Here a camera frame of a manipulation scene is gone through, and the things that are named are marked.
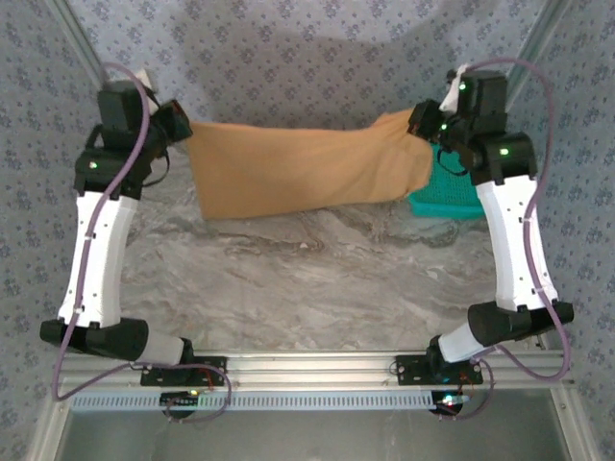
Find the tan t-shirt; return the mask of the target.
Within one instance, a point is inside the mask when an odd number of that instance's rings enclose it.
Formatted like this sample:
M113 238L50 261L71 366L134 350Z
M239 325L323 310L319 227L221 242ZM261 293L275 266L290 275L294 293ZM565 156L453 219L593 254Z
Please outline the tan t-shirt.
M406 198L431 177L432 147L412 111L358 130L194 122L187 144L201 213L243 219Z

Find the teal plastic basket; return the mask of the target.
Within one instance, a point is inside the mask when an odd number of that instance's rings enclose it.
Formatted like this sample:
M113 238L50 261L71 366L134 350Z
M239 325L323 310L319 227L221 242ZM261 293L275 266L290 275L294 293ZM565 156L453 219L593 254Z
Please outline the teal plastic basket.
M432 144L433 165L428 184L409 195L412 212L419 217L479 219L483 208L469 173L461 166L457 152L446 153Z

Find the black controller board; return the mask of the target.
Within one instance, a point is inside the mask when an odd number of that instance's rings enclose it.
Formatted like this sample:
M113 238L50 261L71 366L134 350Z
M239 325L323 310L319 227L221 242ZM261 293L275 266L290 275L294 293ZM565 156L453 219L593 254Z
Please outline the black controller board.
M163 392L160 394L160 407L196 407L198 405L199 395L188 391L173 391Z
M433 391L431 398L434 408L430 412L446 417L456 417L462 410L463 405L470 401L469 396L451 391Z

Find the aluminium frame post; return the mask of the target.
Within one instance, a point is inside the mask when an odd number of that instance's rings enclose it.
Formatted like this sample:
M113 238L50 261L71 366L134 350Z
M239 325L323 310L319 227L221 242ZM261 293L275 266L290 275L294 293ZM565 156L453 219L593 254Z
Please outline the aluminium frame post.
M534 65L538 63L557 26L573 2L574 0L546 0L518 54L519 60ZM515 63L512 66L508 73L507 109L512 109L529 77L530 71L522 64Z
M56 17L67 41L75 50L87 75L96 85L100 85L105 77L102 63L68 0L45 0L45 2Z

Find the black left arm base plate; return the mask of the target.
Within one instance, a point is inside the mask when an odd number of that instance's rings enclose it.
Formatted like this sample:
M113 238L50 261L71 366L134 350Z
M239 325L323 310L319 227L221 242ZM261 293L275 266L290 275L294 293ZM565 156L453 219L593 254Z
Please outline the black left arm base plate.
M140 385L144 387L224 387L227 373L226 356L194 356L188 364L197 368L177 369L153 367L141 372Z

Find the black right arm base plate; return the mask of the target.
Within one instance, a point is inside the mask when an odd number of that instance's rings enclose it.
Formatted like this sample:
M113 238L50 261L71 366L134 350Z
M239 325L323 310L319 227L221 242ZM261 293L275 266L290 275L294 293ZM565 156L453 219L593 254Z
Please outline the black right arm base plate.
M395 372L401 386L483 384L479 365L473 365L469 361L448 363L427 354L397 355Z

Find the aluminium mounting rail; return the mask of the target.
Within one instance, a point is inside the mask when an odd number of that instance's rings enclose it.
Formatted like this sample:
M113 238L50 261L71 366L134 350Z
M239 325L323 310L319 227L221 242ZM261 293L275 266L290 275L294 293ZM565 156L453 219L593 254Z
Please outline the aluminium mounting rail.
M395 356L402 352L221 352L227 356L226 373L239 392L271 390L392 390L398 388L393 374ZM559 370L563 352L520 351L515 355L541 375ZM498 389L557 387L555 382L535 380L504 354L487 355ZM81 384L121 362L69 354L62 366L62 389ZM95 383L103 390L136 387L139 373L130 369Z

